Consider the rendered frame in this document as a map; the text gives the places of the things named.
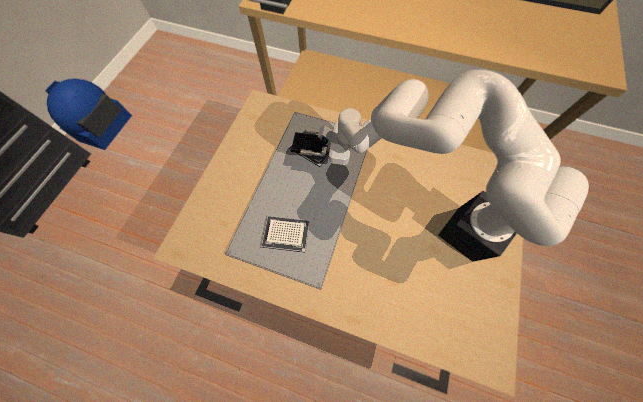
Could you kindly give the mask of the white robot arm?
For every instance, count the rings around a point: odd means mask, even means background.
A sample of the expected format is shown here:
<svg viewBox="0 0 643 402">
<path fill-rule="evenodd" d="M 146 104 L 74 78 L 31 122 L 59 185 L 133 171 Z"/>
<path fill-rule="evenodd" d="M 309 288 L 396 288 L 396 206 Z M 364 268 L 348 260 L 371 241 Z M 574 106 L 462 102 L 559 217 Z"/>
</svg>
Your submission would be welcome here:
<svg viewBox="0 0 643 402">
<path fill-rule="evenodd" d="M 324 125 L 318 138 L 357 153 L 383 138 L 447 154 L 462 144 L 479 118 L 497 166 L 486 186 L 489 202 L 476 206 L 470 216 L 475 233 L 490 242 L 504 241 L 513 232 L 541 246 L 562 242 L 586 199 L 588 180 L 574 168 L 559 166 L 558 151 L 516 87 L 492 71 L 467 71 L 449 84 L 426 119 L 418 119 L 428 98 L 422 81 L 403 81 L 365 123 L 361 125 L 356 109 L 347 108 L 339 114 L 338 133 Z"/>
</svg>

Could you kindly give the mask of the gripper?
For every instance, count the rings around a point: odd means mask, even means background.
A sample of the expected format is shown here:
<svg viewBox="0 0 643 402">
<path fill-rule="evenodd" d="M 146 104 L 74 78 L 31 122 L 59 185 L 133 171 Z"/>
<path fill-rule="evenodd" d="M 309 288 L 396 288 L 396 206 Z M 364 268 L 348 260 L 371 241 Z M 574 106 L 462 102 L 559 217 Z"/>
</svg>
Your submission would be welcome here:
<svg viewBox="0 0 643 402">
<path fill-rule="evenodd" d="M 334 125 L 333 131 L 335 133 L 338 133 L 338 122 Z M 316 133 L 319 134 L 319 130 L 305 130 L 305 134 L 316 135 Z M 328 147 L 322 147 L 321 153 L 301 149 L 300 154 L 326 156 L 326 151 L 329 151 L 329 161 L 331 163 L 340 165 L 348 164 L 351 148 L 348 148 L 348 150 L 344 150 L 342 146 L 340 146 L 339 144 L 334 144 L 331 141 L 329 141 Z"/>
</svg>

